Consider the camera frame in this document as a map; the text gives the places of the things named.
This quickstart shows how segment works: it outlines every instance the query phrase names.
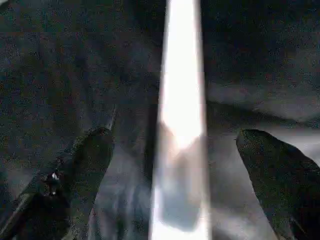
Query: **bright light beam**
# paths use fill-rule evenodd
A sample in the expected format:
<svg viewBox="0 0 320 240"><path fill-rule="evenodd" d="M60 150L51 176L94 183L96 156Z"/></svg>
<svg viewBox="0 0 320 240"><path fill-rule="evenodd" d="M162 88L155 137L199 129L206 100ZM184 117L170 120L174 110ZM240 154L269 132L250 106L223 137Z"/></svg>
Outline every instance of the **bright light beam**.
<svg viewBox="0 0 320 240"><path fill-rule="evenodd" d="M151 240L211 239L199 13L196 0L167 2Z"/></svg>

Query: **dark fabric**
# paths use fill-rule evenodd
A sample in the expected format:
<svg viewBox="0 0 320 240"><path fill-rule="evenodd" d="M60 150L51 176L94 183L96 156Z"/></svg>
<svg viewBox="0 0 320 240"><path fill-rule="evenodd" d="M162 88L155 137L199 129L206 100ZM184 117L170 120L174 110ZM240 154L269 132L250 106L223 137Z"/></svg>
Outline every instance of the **dark fabric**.
<svg viewBox="0 0 320 240"><path fill-rule="evenodd" d="M105 127L78 137L5 210L0 239L87 239L89 216L113 150L112 131Z"/></svg>
<svg viewBox="0 0 320 240"><path fill-rule="evenodd" d="M298 240L318 239L318 165L296 147L261 130L242 130L236 146L276 234L286 239L292 235Z"/></svg>
<svg viewBox="0 0 320 240"><path fill-rule="evenodd" d="M147 239L152 150L145 148L152 146L164 10L160 0L0 7L1 208L76 137L106 125L117 103L114 156L89 239ZM212 225L219 239L271 238L233 140L239 128L262 123L284 136L275 126L290 129L292 140L311 134L297 121L318 128L319 3L202 1L202 10L206 97L215 102L207 111L208 147L218 183L212 211L220 218Z"/></svg>

